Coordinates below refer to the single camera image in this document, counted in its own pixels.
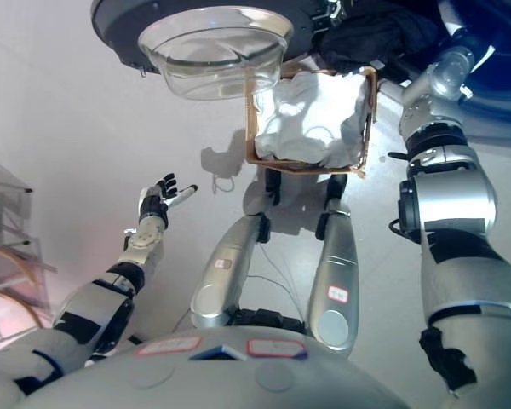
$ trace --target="wire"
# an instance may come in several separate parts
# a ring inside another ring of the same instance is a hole
[[[303,319],[303,314],[301,312],[301,309],[299,308],[299,306],[297,305],[296,303],[296,300],[295,298],[293,297],[293,294],[291,294],[291,291],[287,289],[287,287],[285,285],[281,285],[279,282],[277,281],[274,281],[273,279],[269,279],[268,277],[264,277],[262,275],[252,275],[252,274],[249,274],[248,275],[248,278],[249,279],[264,279],[265,281],[268,281],[270,283],[273,283],[275,285],[277,285],[278,287],[280,287],[282,290],[286,291],[288,293],[288,296],[290,296],[290,300],[291,302],[293,303],[294,307],[296,308],[297,310],[297,313],[299,314],[299,318],[302,320]]]
[[[269,264],[271,264],[271,266],[273,266],[273,268],[278,272],[280,277],[282,277],[282,279],[289,286],[289,288],[291,289],[291,292],[293,294],[295,294],[296,299],[294,301],[294,304],[296,305],[297,311],[298,312],[301,311],[301,308],[299,307],[299,303],[298,303],[299,302],[299,294],[297,293],[297,289],[296,289],[296,286],[294,284],[293,276],[291,275],[290,270],[288,269],[288,271],[290,272],[291,282],[286,278],[285,274],[282,273],[282,270],[280,270],[280,268],[277,267],[277,265],[273,262],[273,260],[271,260],[271,257],[269,257],[269,255],[267,254],[267,252],[265,251],[265,248],[261,244],[259,244],[259,247],[260,247],[261,251],[263,252],[263,256],[267,259]]]
[[[182,314],[181,317],[176,321],[176,323],[172,327],[171,334],[174,334],[176,331],[178,331],[178,328],[180,327],[181,322],[187,317],[187,315],[189,314],[189,311],[190,311],[190,308],[188,308],[186,310],[186,312],[184,314]]]

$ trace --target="black cable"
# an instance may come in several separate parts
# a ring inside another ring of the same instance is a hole
[[[394,234],[397,234],[398,236],[401,236],[403,237],[404,239],[408,239],[409,241],[413,241],[408,235],[407,233],[403,233],[401,230],[399,230],[398,228],[395,227],[396,224],[399,224],[399,219],[393,219],[389,224],[388,224],[388,228],[390,229],[390,231]]]

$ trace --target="label sticker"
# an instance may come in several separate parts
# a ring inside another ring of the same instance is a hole
[[[170,354],[175,352],[186,352],[196,349],[202,337],[179,337],[156,341],[142,347],[137,355]]]
[[[348,302],[348,291],[330,285],[330,289],[327,291],[327,297],[331,300],[346,304]]]
[[[248,341],[248,354],[276,358],[294,358],[306,354],[305,345],[298,341],[282,339],[251,339]]]
[[[233,265],[233,260],[227,260],[226,258],[218,258],[214,262],[215,268],[221,268],[222,270],[228,270]]]

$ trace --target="silver metal arm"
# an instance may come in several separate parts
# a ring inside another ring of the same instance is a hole
[[[348,356],[358,335],[356,244],[348,207],[332,199],[326,208],[324,248],[308,304],[307,329],[330,349]]]
[[[192,192],[184,189],[178,193],[174,185],[174,176],[166,176],[147,189],[136,234],[118,262],[72,293],[53,328],[29,333],[0,350],[0,409],[13,407],[26,395],[83,368],[94,352],[115,347],[133,311],[135,296],[153,276],[163,255],[168,204],[177,196],[182,198],[176,201],[179,203],[196,190],[189,187]]]
[[[238,301],[250,269],[256,242],[268,228],[265,211],[273,195],[265,193],[255,199],[248,215],[235,222],[221,238],[210,257],[203,278],[191,300],[192,322],[197,328],[224,326],[238,310]]]
[[[428,329],[420,344],[451,392],[444,407],[511,407],[511,265],[487,242],[496,196],[456,107],[474,61],[452,75],[458,50],[450,55],[404,92],[400,133],[409,166],[394,230],[422,247]],[[441,64],[448,74],[436,77]]]

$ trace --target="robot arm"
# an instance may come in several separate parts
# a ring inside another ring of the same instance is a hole
[[[463,40],[404,91],[409,165],[392,229],[422,247],[420,344],[451,392],[444,407],[511,407],[511,265],[487,242],[496,198],[462,133],[457,100],[482,58]]]
[[[167,209],[196,190],[190,186],[177,192],[174,175],[147,189],[139,226],[118,262],[70,296],[53,328],[31,332],[0,350],[0,409],[83,368],[94,352],[105,353],[116,346],[133,312],[135,296],[163,255]]]

